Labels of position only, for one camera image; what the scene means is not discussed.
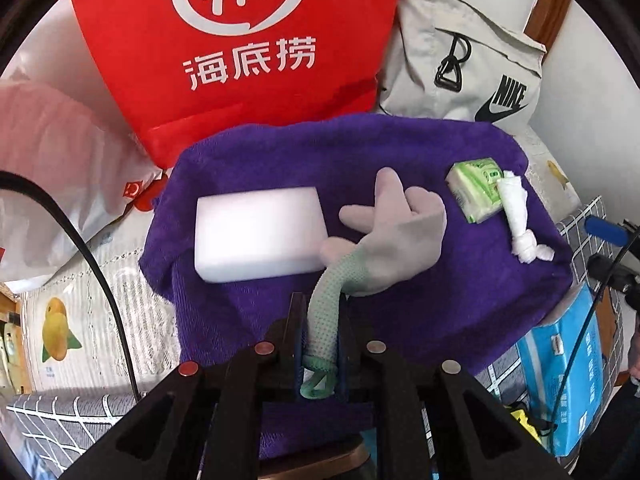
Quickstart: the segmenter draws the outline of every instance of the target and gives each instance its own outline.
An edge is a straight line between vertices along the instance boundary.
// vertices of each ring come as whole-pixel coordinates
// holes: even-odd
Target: tissue pack
[[[500,178],[502,170],[492,158],[453,165],[446,181],[467,222],[479,224],[502,209],[496,186]]]
[[[518,341],[532,415],[550,420],[562,377],[593,298],[586,283],[574,285],[561,303]],[[554,453],[567,456],[589,427],[602,400],[602,351],[596,317],[580,342],[555,423]],[[548,438],[543,438],[549,449]]]

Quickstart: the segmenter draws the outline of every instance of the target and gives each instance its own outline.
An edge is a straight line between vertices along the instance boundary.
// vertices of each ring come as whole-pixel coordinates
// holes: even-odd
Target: white tote bag
[[[463,0],[399,0],[380,111],[524,126],[540,95],[545,52]]]

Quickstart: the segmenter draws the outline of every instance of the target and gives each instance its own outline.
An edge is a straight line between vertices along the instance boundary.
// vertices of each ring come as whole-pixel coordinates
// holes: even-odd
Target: nike swoosh
[[[505,110],[504,112],[495,113],[491,111],[491,101],[494,100],[494,97],[495,97],[495,93],[494,95],[489,97],[489,100],[485,102],[482,105],[482,107],[478,110],[478,113],[476,114],[477,123],[495,123],[495,121],[499,121],[500,119],[509,117],[510,115],[513,115],[514,113],[519,112],[523,108],[526,108],[527,106],[529,106],[528,104],[526,104],[524,106],[519,106],[517,108],[514,108],[513,110]]]

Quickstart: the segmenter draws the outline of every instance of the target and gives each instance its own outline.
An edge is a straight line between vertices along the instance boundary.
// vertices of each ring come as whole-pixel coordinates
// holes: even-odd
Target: blue box
[[[550,420],[578,334],[593,303],[586,283],[574,285],[558,306],[518,341],[531,415]],[[591,318],[567,379],[554,432],[554,453],[567,456],[589,427],[602,401],[602,351],[596,316]],[[548,438],[542,439],[550,450]]]

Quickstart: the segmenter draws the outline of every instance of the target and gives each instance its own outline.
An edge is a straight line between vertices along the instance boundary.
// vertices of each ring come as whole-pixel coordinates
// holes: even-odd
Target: white sponge
[[[195,269],[209,283],[240,282],[324,269],[327,238],[314,187],[198,200]]]

